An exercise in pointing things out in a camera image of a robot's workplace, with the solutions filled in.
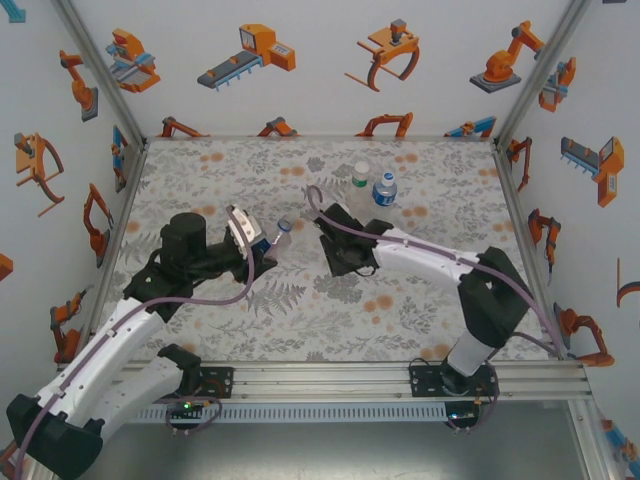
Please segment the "thin aluminium table edge rail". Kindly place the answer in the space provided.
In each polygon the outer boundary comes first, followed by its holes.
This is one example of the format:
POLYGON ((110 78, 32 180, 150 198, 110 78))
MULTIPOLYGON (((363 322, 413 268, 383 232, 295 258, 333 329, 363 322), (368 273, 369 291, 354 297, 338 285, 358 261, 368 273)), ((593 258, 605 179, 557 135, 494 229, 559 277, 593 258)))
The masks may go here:
POLYGON ((159 142, 179 142, 179 141, 193 141, 193 142, 213 142, 213 141, 282 141, 282 142, 302 142, 302 141, 362 141, 362 142, 454 142, 454 143, 487 143, 494 144, 497 139, 493 137, 444 137, 442 135, 408 135, 405 137, 394 137, 390 135, 374 135, 372 137, 360 137, 356 135, 298 135, 298 136, 265 136, 260 137, 257 135, 213 135, 203 137, 158 137, 149 136, 146 139, 147 144, 159 143, 159 142))

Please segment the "blue label Pocari Sweat bottle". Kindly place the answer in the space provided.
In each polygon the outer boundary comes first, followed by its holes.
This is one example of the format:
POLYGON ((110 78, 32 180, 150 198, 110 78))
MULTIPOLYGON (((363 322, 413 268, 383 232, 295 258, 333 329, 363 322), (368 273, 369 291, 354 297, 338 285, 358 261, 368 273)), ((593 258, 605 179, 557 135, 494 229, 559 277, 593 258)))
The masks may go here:
POLYGON ((379 205, 381 207, 388 207, 395 201, 397 195, 397 184, 395 180, 393 184, 385 185, 382 181, 384 173, 373 185, 372 198, 376 205, 379 205))

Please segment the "floral fern print tablecloth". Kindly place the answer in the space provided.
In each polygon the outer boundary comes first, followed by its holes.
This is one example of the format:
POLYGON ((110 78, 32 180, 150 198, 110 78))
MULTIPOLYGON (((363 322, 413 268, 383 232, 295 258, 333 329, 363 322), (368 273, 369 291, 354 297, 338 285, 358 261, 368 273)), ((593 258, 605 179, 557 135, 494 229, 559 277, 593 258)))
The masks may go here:
MULTIPOLYGON (((277 266, 233 304, 183 306, 134 353, 152 359, 178 344, 205 360, 408 361, 442 359, 464 330, 457 296, 416 276, 380 270, 333 277, 305 198, 309 184, 326 203, 347 205, 351 171, 394 173, 398 195, 382 211, 405 232, 438 245, 522 259, 487 143, 213 141, 153 143, 122 239, 104 305, 111 312, 131 277, 160 244, 169 219, 192 211, 220 241, 225 209, 238 205, 266 228, 294 219, 292 243, 277 266)), ((240 286, 224 275, 197 288, 227 300, 240 286)))

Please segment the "aluminium table side rail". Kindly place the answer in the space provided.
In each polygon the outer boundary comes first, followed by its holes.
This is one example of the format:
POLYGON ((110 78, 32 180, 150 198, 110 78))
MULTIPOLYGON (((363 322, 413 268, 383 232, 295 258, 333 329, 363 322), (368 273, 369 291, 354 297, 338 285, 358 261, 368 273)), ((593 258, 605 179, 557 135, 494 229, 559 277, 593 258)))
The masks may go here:
POLYGON ((567 360, 567 349, 562 341, 560 328, 556 320, 552 304, 549 299, 548 288, 544 283, 544 275, 540 273, 536 259, 536 250, 529 232, 527 217, 520 204, 518 192, 514 184, 506 154, 496 145, 492 145, 496 169, 505 197, 515 236, 520 250, 522 262, 526 271, 529 290, 535 305, 540 310, 538 314, 543 330, 551 339, 559 359, 567 360))
POLYGON ((94 333, 97 331, 97 328, 100 324, 102 311, 109 293, 111 279, 113 276, 115 266, 117 264, 122 239, 124 237, 124 234, 126 231, 126 225, 131 213, 131 208, 135 200, 142 170, 144 168, 144 164, 147 158, 149 146, 150 146, 149 142, 146 141, 144 146, 142 147, 142 150, 139 153, 137 153, 136 156, 134 157, 131 176, 129 177, 129 181, 127 183, 128 187, 127 187, 126 195, 124 197, 123 208, 122 208, 119 220, 116 224, 114 234, 112 236, 112 240, 106 255, 101 282, 97 290, 93 310, 89 317, 88 323, 86 325, 86 329, 83 332, 81 336, 81 340, 79 342, 80 350, 82 350, 89 343, 89 341, 93 337, 94 333))

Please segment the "aluminium frame post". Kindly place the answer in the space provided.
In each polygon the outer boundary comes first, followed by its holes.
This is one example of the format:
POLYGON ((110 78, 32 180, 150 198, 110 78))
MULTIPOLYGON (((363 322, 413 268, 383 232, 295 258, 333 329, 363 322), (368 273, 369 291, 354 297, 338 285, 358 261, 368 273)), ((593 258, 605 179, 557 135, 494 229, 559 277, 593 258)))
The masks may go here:
POLYGON ((551 69, 556 65, 560 54, 571 40, 593 2, 594 0, 571 0, 569 2, 502 125, 497 136, 496 148, 498 150, 505 150, 510 143, 551 73, 551 69))
POLYGON ((586 480, 618 480, 616 464, 593 400, 568 402, 586 480))
POLYGON ((121 94, 120 88, 111 77, 90 31, 71 0, 49 0, 67 33, 74 41, 85 64, 91 70, 98 87, 120 121, 124 133, 128 135, 139 151, 146 146, 146 137, 121 94))

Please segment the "clear bottle green leaf label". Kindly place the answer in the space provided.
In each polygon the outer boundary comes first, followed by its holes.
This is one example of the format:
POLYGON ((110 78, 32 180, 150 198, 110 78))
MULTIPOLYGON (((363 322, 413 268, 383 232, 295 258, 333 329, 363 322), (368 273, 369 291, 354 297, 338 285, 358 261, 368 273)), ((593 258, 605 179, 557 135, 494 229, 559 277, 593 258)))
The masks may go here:
POLYGON ((367 174, 359 174, 354 171, 354 166, 351 172, 351 186, 349 187, 347 195, 347 204, 349 211, 355 217, 366 211, 369 198, 369 177, 370 169, 367 174))

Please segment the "grooved aluminium mounting rail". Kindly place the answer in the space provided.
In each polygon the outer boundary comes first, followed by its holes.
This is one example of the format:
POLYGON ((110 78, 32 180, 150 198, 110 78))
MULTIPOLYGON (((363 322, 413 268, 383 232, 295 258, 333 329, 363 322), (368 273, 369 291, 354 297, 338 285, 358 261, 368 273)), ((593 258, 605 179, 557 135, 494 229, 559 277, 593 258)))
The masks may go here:
MULTIPOLYGON (((405 362, 230 362, 231 402, 409 402, 410 372, 425 366, 405 362)), ((586 400, 592 397, 586 369, 575 361, 493 361, 499 398, 505 401, 586 400)))

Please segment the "clear bottle blue white label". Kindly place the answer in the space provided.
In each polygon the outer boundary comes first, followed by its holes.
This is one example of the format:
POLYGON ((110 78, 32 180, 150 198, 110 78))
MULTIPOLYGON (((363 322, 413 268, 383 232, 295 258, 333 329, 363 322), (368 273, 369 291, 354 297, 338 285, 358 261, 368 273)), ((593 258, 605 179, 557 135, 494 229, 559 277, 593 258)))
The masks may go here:
POLYGON ((264 229, 264 236, 257 244, 258 251, 272 260, 281 260, 292 243, 291 232, 294 219, 289 215, 282 216, 275 224, 264 229))

